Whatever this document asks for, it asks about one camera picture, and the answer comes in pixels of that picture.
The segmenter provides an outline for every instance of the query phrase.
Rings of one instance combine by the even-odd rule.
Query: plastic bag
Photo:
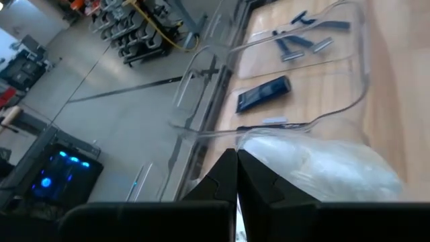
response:
[[[389,201],[402,192],[396,172],[365,145],[260,129],[246,133],[238,148],[320,201]]]

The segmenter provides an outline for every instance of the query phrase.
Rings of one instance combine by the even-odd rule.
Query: metal rack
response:
[[[133,6],[122,6],[122,0],[102,0],[101,2],[100,13],[93,18],[89,29],[93,33],[100,32],[103,41],[110,41],[110,46],[118,49],[118,55],[124,58],[124,64],[131,67],[134,61],[145,61],[169,54],[171,45]],[[161,16],[162,11],[155,11],[154,1],[138,0],[137,6],[169,39],[175,40],[178,37],[179,26],[168,26],[169,20]]]

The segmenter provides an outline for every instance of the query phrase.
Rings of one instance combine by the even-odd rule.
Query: transparent plastic bin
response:
[[[358,3],[331,2],[328,7],[318,0],[268,5],[258,0],[237,1],[236,7],[230,1],[220,2],[202,40],[206,46],[194,55],[173,101],[170,125],[191,150],[179,197],[204,177],[225,149],[236,148],[246,130],[263,126],[268,118],[286,118],[282,129],[368,145],[362,131],[370,71],[365,18]],[[261,17],[264,9],[270,9],[276,19]],[[320,12],[306,16],[317,21],[309,26],[290,25],[304,10]],[[349,22],[350,29],[318,27],[333,20]],[[286,33],[273,37],[273,30]],[[317,54],[303,49],[302,60],[283,63],[276,40],[286,36],[314,42],[331,37],[334,42]],[[235,113],[239,94],[282,75],[291,81],[290,93]]]

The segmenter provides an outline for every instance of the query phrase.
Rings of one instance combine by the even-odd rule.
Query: phone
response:
[[[278,77],[272,81],[252,88],[239,95],[236,113],[244,112],[255,106],[275,99],[291,91],[291,83],[287,76]]]

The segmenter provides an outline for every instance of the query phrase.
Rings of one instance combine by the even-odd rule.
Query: yellow cable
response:
[[[143,12],[143,10],[141,10],[139,8],[139,6],[137,6],[136,0],[127,0],[127,1],[123,2],[122,5],[125,6],[127,4],[133,5],[133,7],[137,10],[137,12],[139,12],[139,14],[142,15],[148,21],[148,23],[150,23],[154,27],[154,29],[161,35],[161,37],[163,37],[165,40],[167,40],[168,43],[170,43],[173,47],[178,48],[178,49],[183,50],[183,51],[186,51],[186,52],[193,51],[198,47],[200,40],[197,36],[196,36],[196,45],[193,48],[187,49],[187,48],[183,48],[183,47],[177,45],[176,43],[174,43],[174,41],[169,39],[169,37],[164,35],[164,33],[160,29],[158,29],[158,27],[154,23],[154,21],[145,12]]]

